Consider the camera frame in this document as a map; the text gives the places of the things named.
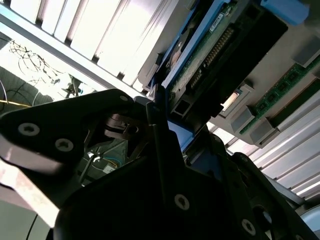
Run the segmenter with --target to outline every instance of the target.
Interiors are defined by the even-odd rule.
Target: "cable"
[[[18,90],[15,90],[15,89],[10,89],[8,91],[6,91],[6,93],[10,93],[10,92],[14,92],[14,95],[12,96],[12,98],[15,96],[15,94],[19,94],[21,97],[24,98],[24,100],[31,106],[32,103],[28,100],[28,98],[23,95],[21,92],[19,92]]]
[[[6,89],[5,89],[5,86],[3,85],[2,81],[0,80],[0,84],[3,88],[3,92],[4,92],[4,96],[5,96],[5,100],[6,100],[6,103],[9,104],[8,102],[8,97],[7,97],[7,93],[6,93]]]
[[[38,92],[36,93],[36,95],[34,96],[34,99],[33,99],[33,101],[32,101],[32,106],[35,105],[35,102],[36,102],[36,99],[37,99],[39,93],[40,93],[40,91],[38,91]]]
[[[118,168],[118,165],[115,164],[114,162],[110,161],[109,159],[106,159],[103,157],[104,160],[106,160],[108,163],[112,164],[115,168]],[[97,169],[97,170],[100,170],[100,171],[103,171],[105,168],[99,168],[97,166],[95,166],[93,163],[91,164],[91,167],[93,167],[94,169]]]
[[[113,158],[113,157],[103,157],[104,160],[113,160],[113,161],[116,161],[117,163],[119,163],[119,167],[122,166],[122,162],[119,161],[118,159],[116,158]]]
[[[0,100],[0,103],[12,104],[12,105],[22,106],[22,107],[26,107],[26,108],[30,108],[30,107],[31,107],[31,106],[26,105],[26,104],[17,103],[17,102],[15,102],[15,101],[5,101],[5,100]]]
[[[26,47],[21,46],[20,44],[16,43],[14,40],[10,41],[9,51],[15,54],[19,58],[18,66],[20,68],[20,71],[24,75],[27,75],[27,74],[23,70],[21,63],[24,64],[25,69],[32,71],[33,73],[39,73],[39,77],[37,77],[36,80],[42,79],[45,83],[49,84],[53,79],[53,77],[56,77],[58,74],[63,73],[51,67],[41,56],[32,52],[31,50],[28,50]],[[48,77],[50,82],[46,82],[41,77],[42,73],[44,73]]]
[[[27,233],[27,235],[26,235],[25,240],[28,240],[28,239],[29,239],[29,237],[30,237],[30,233],[31,233],[31,230],[32,230],[32,228],[33,228],[33,227],[34,227],[34,225],[35,225],[35,222],[36,222],[36,220],[37,220],[37,217],[38,217],[38,214],[36,214],[36,215],[35,215],[35,217],[34,217],[34,219],[33,219],[32,223],[31,223],[31,226],[30,226],[30,228],[29,228],[29,231],[28,231],[28,233]]]

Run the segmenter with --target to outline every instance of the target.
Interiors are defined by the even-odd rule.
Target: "black cable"
[[[34,225],[35,225],[35,222],[36,222],[36,220],[37,220],[37,217],[38,217],[38,214],[36,214],[36,215],[35,215],[35,217],[34,217],[34,219],[33,219],[32,223],[31,223],[31,226],[30,226],[30,228],[29,228],[29,231],[28,231],[28,233],[27,233],[27,235],[26,235],[25,240],[28,240],[28,239],[29,239],[29,237],[30,237],[30,233],[31,233],[31,230],[32,230],[32,228],[33,228],[33,227],[34,227]]]
[[[14,95],[12,96],[12,98],[15,96],[15,94],[19,94],[21,97],[24,98],[24,100],[25,100],[29,105],[32,105],[32,103],[28,100],[28,98],[27,98],[25,95],[23,95],[21,92],[19,92],[18,90],[11,89],[11,90],[6,91],[6,93],[10,93],[10,92],[14,92]]]

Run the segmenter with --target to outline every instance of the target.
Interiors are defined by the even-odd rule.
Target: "ram module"
[[[255,117],[240,131],[240,134],[246,133],[248,129],[262,118],[269,109],[299,83],[318,63],[320,63],[320,55],[306,68],[295,63],[286,74],[250,108]]]
[[[170,87],[170,93],[176,93],[181,90],[189,80],[192,81],[192,86],[197,84],[202,76],[200,66],[212,62],[215,56],[218,55],[219,51],[223,48],[223,44],[228,40],[228,36],[231,36],[229,34],[232,34],[232,30],[230,28],[227,30],[227,28],[236,9],[237,4],[235,2],[229,3],[223,7],[207,33],[204,35],[200,44],[196,47],[188,62],[181,70],[174,84]]]

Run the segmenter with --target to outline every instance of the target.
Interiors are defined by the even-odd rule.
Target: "metal rod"
[[[97,153],[99,152],[100,148],[101,148],[101,147],[98,147],[98,148],[96,149],[96,152],[97,152]],[[96,157],[97,157],[97,155],[96,155],[96,154],[93,154],[93,155],[89,158],[89,161],[87,162],[87,164],[86,164],[85,167],[84,167],[84,170],[83,170],[82,173],[81,173],[81,176],[80,176],[80,179],[79,179],[80,184],[82,184],[82,183],[84,182],[85,176],[86,176],[87,173],[88,173],[89,167],[90,167],[91,164],[94,162],[94,159],[95,159]]]

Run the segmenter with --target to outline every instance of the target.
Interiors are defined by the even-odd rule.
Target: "blue tab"
[[[291,25],[302,24],[309,15],[309,6],[298,0],[261,0],[261,6]]]
[[[179,145],[182,151],[184,151],[187,146],[193,141],[194,134],[193,132],[171,122],[168,121],[168,126],[171,131],[174,131],[176,133],[176,136],[178,137]]]

